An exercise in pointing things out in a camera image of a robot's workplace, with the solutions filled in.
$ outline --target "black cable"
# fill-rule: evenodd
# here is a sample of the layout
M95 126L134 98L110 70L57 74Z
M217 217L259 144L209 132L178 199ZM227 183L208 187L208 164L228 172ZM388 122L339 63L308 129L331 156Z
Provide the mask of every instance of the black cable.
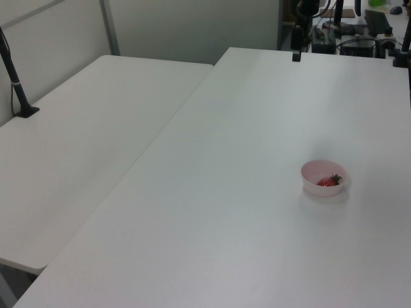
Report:
M12 85L12 99L11 99L11 105L12 105L12 114L13 114L13 116L15 117L15 114L14 114L14 107L13 107L13 85Z
M331 13L329 14L328 24L329 24L330 29L331 29L331 16L333 15L334 8L335 8L335 5L336 5L336 4L337 4L337 2L334 3L333 7L331 8Z
M374 38L359 38L359 39L353 39L353 40L347 40L347 41L345 41L345 42L343 42L343 43L339 43L337 46L335 46L335 47L340 47L340 46L343 46L343 45L346 45L346 44L349 44L349 43L353 43L353 42L359 42L359 41L361 41L361 40L372 40L373 42L376 42L377 40Z

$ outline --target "cable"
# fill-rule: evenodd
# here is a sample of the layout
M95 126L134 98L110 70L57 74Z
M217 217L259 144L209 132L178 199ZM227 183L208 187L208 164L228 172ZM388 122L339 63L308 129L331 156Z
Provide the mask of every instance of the cable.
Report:
M335 46L335 47L340 47L340 46L343 46L343 45L346 45L346 44L349 44L349 43L353 43L353 42L359 42L359 41L361 41L361 40L372 40L373 42L376 42L377 40L374 38L359 38L359 39L353 39L353 40L347 40L347 41L345 41L345 42L343 42L343 43L339 43L337 46Z
M11 105L12 105L12 114L15 117L15 113L14 113L14 107L13 107L13 85L12 85L12 99L11 99Z
M337 3L334 3L334 5L331 7L331 13L330 13L330 15L329 15L329 21L330 21L330 22L331 22L331 16L332 16L332 14L333 14L333 10L334 10L334 7L335 7L336 4L337 4ZM321 22L322 19L324 19L324 17L321 17L320 21L317 23L317 28L318 28L318 26L319 26L319 24L320 24L320 22Z

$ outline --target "tabletop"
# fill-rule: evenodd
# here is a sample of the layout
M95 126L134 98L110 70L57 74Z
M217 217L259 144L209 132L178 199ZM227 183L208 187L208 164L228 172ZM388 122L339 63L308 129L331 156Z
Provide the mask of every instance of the tabletop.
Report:
M406 69L230 48L15 307L409 307L410 138Z
M0 263L40 273L211 65L103 56L0 128Z

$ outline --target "red strawberry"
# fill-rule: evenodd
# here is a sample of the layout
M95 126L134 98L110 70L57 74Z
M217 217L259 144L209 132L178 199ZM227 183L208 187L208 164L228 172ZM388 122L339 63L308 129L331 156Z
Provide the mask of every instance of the red strawberry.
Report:
M317 185L319 186L336 186L340 185L339 181L342 179L341 176L333 175L328 178L323 178L318 181Z

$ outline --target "pink bowl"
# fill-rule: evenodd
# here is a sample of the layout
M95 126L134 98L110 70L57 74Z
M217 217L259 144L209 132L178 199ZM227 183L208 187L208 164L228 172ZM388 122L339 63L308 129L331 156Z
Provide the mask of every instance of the pink bowl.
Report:
M320 197L330 197L338 194L347 179L347 173L344 168L330 160L312 160L311 162L307 162L301 168L301 175L304 189ZM332 175L342 177L340 185L329 187L316 185L322 178L327 178Z

